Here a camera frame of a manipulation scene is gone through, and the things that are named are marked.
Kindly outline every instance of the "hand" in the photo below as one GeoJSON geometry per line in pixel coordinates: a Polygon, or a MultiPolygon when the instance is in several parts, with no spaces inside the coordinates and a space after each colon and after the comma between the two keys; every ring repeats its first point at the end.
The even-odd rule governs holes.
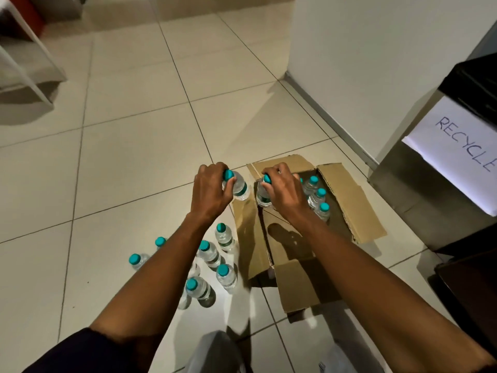
{"type": "Polygon", "coordinates": [[[222,163],[201,165],[193,182],[190,214],[202,224],[210,226],[233,200],[236,177],[226,183],[223,191],[223,173],[228,167],[222,163]]]}
{"type": "Polygon", "coordinates": [[[290,223],[311,210],[307,204],[307,196],[302,189],[300,176],[292,174],[284,162],[262,171],[269,175],[271,184],[262,183],[277,211],[290,223]]]}

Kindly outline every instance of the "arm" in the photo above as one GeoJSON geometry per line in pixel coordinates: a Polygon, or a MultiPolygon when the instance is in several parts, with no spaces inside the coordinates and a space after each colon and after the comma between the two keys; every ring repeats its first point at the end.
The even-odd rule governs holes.
{"type": "Polygon", "coordinates": [[[195,176],[191,211],[168,239],[94,320],[90,328],[129,349],[147,371],[176,312],[186,277],[207,229],[233,199],[232,178],[221,189],[226,165],[202,165],[195,176]]]}
{"type": "Polygon", "coordinates": [[[334,286],[395,372],[477,371],[492,356],[308,207],[299,176],[285,163],[264,169],[280,214],[305,237],[334,286]]]}

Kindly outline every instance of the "cardboard box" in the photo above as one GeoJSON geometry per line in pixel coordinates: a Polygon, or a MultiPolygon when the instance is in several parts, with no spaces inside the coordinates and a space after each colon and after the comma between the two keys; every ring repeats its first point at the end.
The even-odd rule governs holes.
{"type": "MultiPolygon", "coordinates": [[[[328,192],[326,202],[332,214],[328,225],[332,230],[358,243],[387,234],[362,188],[341,163],[315,168],[302,156],[292,155],[247,167],[257,180],[264,168],[280,162],[287,163],[291,172],[299,173],[304,181],[311,175],[320,178],[328,192]]],[[[258,207],[256,190],[254,186],[245,201],[233,201],[240,274],[251,279],[273,268],[285,313],[340,299],[306,240],[275,209],[258,207]]]]}

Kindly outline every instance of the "chair leg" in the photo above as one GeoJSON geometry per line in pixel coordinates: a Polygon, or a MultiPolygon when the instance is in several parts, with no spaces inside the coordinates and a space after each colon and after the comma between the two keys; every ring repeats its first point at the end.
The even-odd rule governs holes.
{"type": "Polygon", "coordinates": [[[22,27],[22,29],[33,40],[33,42],[35,42],[40,47],[40,49],[43,51],[43,53],[47,57],[48,61],[57,69],[57,71],[61,74],[62,78],[66,81],[67,76],[65,75],[64,70],[57,65],[53,56],[50,54],[50,52],[48,52],[45,45],[43,43],[41,43],[41,40],[38,39],[36,34],[33,32],[33,30],[31,30],[31,28],[26,23],[24,18],[22,18],[21,13],[16,9],[16,7],[14,6],[14,4],[12,4],[12,2],[8,1],[7,9],[12,14],[12,16],[15,18],[16,22],[22,27]]]}
{"type": "Polygon", "coordinates": [[[29,86],[36,95],[40,97],[40,99],[45,102],[47,105],[53,108],[53,103],[46,97],[45,94],[40,90],[38,86],[34,83],[32,79],[29,78],[28,74],[26,71],[15,62],[15,60],[9,55],[9,53],[2,47],[0,46],[0,56],[2,56],[5,61],[10,64],[16,71],[19,73],[19,76],[21,77],[22,81],[29,86]]]}

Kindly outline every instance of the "baseboard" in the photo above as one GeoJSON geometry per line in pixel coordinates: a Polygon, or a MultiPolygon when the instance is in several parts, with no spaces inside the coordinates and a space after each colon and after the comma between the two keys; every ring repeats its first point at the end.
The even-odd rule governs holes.
{"type": "Polygon", "coordinates": [[[350,146],[350,148],[359,156],[372,170],[378,167],[378,163],[374,158],[367,154],[361,146],[349,135],[336,121],[331,117],[331,115],[324,110],[310,95],[303,90],[300,85],[295,82],[292,76],[287,71],[285,73],[285,81],[287,81],[296,91],[299,93],[303,99],[319,114],[321,118],[333,128],[333,130],[350,146]]]}

